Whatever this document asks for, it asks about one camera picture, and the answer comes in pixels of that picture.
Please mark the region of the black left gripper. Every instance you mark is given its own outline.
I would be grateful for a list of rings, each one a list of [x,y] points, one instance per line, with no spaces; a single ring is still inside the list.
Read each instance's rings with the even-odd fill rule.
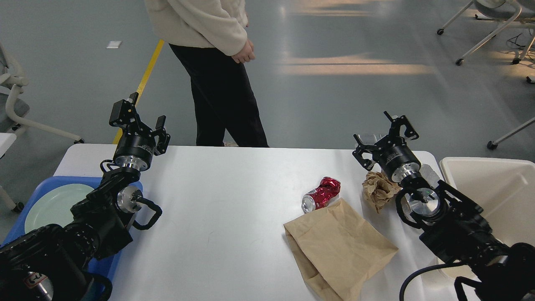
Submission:
[[[140,127],[136,103],[139,93],[132,93],[127,99],[113,104],[109,125],[126,131],[119,139],[113,155],[113,162],[119,167],[146,171],[152,165],[154,156],[166,153],[171,136],[166,132],[166,115],[157,118],[155,129]]]

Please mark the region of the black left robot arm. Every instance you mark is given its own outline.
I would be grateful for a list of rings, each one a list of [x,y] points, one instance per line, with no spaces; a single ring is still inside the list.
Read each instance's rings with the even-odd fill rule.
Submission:
[[[92,259],[116,255],[132,242],[129,232],[150,229],[163,211],[134,186],[164,154],[170,135],[159,116],[155,128],[136,111],[139,93],[114,103],[109,125],[122,130],[113,158],[100,163],[102,179],[74,204],[73,221],[38,227],[1,247],[2,301],[82,301],[100,288],[99,301],[109,300],[109,278],[88,271]]]

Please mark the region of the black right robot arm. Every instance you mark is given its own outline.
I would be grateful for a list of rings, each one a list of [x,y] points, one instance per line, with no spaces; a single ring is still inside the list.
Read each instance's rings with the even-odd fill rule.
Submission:
[[[405,115],[388,112],[388,133],[373,144],[354,135],[354,158],[366,170],[379,164],[387,178],[401,190],[394,202],[399,218],[422,230],[420,240],[442,263],[422,268],[403,282],[399,299],[405,299],[410,282],[426,272],[467,265],[476,280],[457,276],[453,282],[457,299],[466,301],[465,286],[481,301],[526,301],[534,297],[534,247],[519,242],[503,244],[493,236],[483,208],[453,186],[438,180],[432,186],[420,173],[422,164],[407,146],[419,134]]]

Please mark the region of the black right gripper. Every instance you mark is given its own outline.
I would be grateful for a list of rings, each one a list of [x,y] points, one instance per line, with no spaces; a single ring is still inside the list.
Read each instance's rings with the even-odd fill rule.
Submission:
[[[378,163],[388,179],[394,183],[421,176],[422,164],[406,145],[406,141],[417,140],[420,135],[405,115],[391,116],[387,111],[384,111],[384,115],[390,121],[390,128],[384,140],[374,145],[363,145],[357,134],[354,134],[354,158],[366,170],[372,170]]]

